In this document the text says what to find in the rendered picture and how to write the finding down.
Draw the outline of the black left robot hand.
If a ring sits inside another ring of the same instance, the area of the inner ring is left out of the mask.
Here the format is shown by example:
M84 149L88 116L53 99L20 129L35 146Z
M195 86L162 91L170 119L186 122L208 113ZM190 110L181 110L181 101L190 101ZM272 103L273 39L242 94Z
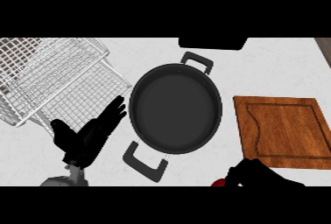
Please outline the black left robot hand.
M121 95L112 100L97 118L93 118L78 132L66 123L54 119L50 126L54 132L53 143L65 152L62 161L79 169L85 169L94 162L109 135L119 125L125 116L124 97Z

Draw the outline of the brown wooden cutting board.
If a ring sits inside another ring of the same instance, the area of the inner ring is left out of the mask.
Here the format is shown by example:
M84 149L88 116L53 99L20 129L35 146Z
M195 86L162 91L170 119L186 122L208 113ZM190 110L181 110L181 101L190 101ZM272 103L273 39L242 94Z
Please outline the brown wooden cutting board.
M235 96L242 156L267 167L331 170L331 129L314 98Z

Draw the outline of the grey-brown slab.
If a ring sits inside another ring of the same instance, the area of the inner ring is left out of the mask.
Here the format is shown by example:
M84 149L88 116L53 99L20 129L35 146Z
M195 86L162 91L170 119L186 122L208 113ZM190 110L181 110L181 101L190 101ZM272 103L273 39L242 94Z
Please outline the grey-brown slab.
M323 54L326 64L331 67L331 38L314 38L314 42Z

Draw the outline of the black appliance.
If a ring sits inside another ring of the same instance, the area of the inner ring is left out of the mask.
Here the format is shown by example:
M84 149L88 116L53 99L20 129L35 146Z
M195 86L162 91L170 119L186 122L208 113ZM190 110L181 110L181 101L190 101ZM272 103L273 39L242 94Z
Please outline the black appliance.
M246 38L179 38L181 48L235 50L244 48Z

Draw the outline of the dark grey two-handled pot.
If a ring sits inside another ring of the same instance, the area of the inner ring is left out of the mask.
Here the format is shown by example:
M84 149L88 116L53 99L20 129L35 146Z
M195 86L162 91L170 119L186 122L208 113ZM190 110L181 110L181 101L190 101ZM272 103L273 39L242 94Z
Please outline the dark grey two-handled pot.
M122 155L124 163L153 182L168 161L149 167L136 157L139 143L167 155L196 151L211 140L223 117L218 89L208 77L212 61L186 52L180 62L152 68L134 85L128 119L137 134Z

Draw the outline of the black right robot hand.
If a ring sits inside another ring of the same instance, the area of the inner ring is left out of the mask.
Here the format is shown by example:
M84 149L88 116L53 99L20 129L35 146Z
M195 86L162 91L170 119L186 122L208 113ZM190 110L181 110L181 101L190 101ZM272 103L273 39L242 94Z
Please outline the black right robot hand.
M304 184L283 178L263 163L255 159L244 158L235 167L229 168L224 178L224 186L235 187L270 186L270 187L303 187Z

